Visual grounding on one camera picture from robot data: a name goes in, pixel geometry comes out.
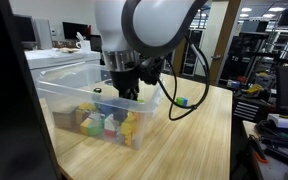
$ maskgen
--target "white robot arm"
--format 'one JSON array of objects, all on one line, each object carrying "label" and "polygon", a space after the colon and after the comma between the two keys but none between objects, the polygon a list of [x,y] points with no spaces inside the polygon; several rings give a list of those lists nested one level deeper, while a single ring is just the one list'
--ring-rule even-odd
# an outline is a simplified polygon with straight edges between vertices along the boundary
[{"label": "white robot arm", "polygon": [[137,98],[130,94],[139,90],[139,54],[158,58],[173,51],[206,1],[96,0],[104,61],[121,97]]}]

